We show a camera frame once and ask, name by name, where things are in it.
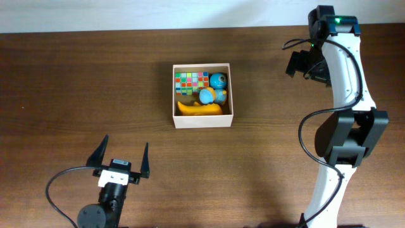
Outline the blue ball with eyes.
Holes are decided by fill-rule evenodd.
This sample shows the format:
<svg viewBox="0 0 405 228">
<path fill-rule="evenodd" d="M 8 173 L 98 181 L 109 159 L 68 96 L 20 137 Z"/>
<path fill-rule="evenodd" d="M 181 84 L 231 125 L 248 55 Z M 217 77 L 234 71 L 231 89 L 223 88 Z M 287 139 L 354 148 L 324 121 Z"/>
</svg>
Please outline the blue ball with eyes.
<svg viewBox="0 0 405 228">
<path fill-rule="evenodd" d="M 227 76 L 224 73 L 214 73 L 209 78 L 209 86 L 213 89 L 226 89 Z"/>
</svg>

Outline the small orange egg toy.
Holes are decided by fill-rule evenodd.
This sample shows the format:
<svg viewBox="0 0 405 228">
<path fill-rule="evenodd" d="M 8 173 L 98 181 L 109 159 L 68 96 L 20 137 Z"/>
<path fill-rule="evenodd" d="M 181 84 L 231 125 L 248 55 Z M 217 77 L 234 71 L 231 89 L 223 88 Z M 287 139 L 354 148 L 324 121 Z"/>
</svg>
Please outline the small orange egg toy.
<svg viewBox="0 0 405 228">
<path fill-rule="evenodd" d="M 204 105 L 218 104 L 224 105 L 228 97 L 228 93 L 224 89 L 213 89 L 207 87 L 199 92 L 199 100 Z"/>
</svg>

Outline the orange rubber duck toy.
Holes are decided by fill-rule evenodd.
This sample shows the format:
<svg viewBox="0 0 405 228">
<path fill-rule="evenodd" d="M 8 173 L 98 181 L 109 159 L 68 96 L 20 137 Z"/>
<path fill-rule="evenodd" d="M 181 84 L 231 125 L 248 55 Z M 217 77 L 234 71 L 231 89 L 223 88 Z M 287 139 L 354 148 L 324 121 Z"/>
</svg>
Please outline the orange rubber duck toy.
<svg viewBox="0 0 405 228">
<path fill-rule="evenodd" d="M 183 116 L 205 116 L 205 115 L 222 115 L 222 108 L 218 104 L 200 105 L 195 102 L 192 106 L 187 106 L 177 102 L 178 109 Z"/>
</svg>

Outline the colourful puzzle cube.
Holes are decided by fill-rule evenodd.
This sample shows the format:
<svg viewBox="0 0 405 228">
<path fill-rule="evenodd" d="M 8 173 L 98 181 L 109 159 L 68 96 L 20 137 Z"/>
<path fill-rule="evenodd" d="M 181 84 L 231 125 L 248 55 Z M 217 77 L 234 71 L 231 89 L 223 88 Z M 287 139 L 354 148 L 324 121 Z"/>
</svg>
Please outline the colourful puzzle cube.
<svg viewBox="0 0 405 228">
<path fill-rule="evenodd" d="M 193 73 L 175 73 L 175 92 L 177 95 L 192 95 L 197 89 L 197 77 Z"/>
<path fill-rule="evenodd" d="M 191 88 L 193 93 L 198 93 L 202 89 L 209 86 L 208 72 L 192 72 L 191 73 Z"/>
</svg>

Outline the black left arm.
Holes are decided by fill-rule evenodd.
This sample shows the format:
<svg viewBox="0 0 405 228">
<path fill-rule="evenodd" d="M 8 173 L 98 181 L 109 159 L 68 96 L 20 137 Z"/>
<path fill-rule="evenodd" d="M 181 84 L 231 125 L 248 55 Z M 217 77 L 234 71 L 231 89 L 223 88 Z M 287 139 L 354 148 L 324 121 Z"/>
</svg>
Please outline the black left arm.
<svg viewBox="0 0 405 228">
<path fill-rule="evenodd" d="M 93 154 L 88 157 L 86 165 L 93 167 L 93 176 L 99 179 L 101 188 L 98 202 L 84 206 L 78 213 L 79 228 L 117 228 L 126 199 L 129 184 L 138 184 L 141 178 L 150 175 L 148 149 L 145 145 L 139 172 L 132 171 L 129 161 L 112 159 L 109 165 L 103 165 L 108 136 L 105 136 Z"/>
</svg>

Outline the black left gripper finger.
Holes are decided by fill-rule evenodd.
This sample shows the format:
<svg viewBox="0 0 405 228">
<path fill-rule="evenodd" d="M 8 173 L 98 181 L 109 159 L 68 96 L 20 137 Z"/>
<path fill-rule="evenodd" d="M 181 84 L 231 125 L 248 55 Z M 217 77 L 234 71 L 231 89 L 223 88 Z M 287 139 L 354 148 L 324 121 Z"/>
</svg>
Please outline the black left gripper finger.
<svg viewBox="0 0 405 228">
<path fill-rule="evenodd" d="M 96 150 L 88 157 L 86 165 L 88 167 L 101 167 L 106 147 L 108 144 L 109 135 L 105 135 L 104 139 L 101 141 L 100 145 Z"/>
<path fill-rule="evenodd" d="M 144 149 L 144 154 L 142 158 L 142 164 L 140 168 L 140 176 L 142 178 L 148 179 L 150 176 L 150 167 L 148 159 L 149 143 L 147 142 Z"/>
</svg>

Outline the pink cardboard box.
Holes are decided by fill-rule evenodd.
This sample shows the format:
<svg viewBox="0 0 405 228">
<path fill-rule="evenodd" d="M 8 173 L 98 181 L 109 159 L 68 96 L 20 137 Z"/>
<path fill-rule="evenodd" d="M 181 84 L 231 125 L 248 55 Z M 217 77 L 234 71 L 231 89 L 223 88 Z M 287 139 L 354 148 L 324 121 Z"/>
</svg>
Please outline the pink cardboard box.
<svg viewBox="0 0 405 228">
<path fill-rule="evenodd" d="M 184 105 L 192 106 L 195 102 L 202 104 L 199 100 L 199 92 L 192 95 L 177 95 L 175 92 L 175 73 L 192 73 L 208 72 L 209 78 L 214 73 L 224 73 L 227 76 L 228 93 L 227 100 L 222 108 L 222 115 L 205 115 L 205 116 L 183 116 L 178 109 L 177 102 Z M 205 127 L 229 127 L 234 117 L 232 84 L 230 65 L 228 63 L 210 63 L 210 64 L 193 64 L 193 65 L 173 65 L 173 121 L 177 129 L 186 128 L 205 128 Z"/>
</svg>

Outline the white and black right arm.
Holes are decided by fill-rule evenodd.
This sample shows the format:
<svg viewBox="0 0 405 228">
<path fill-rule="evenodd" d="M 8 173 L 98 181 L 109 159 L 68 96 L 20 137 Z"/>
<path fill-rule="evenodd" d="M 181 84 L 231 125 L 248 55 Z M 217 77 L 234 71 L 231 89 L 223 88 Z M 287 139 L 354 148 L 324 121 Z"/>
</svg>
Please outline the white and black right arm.
<svg viewBox="0 0 405 228">
<path fill-rule="evenodd" d="M 336 227 L 346 187 L 371 155 L 386 129 L 389 116 L 377 110 L 366 85 L 360 55 L 361 31 L 355 16 L 339 16 L 333 6 L 319 5 L 308 15 L 308 51 L 294 51 L 286 68 L 293 77 L 332 88 L 333 108 L 314 111 L 302 119 L 329 113 L 315 134 L 315 151 L 304 152 L 319 164 L 313 196 L 298 227 Z"/>
</svg>

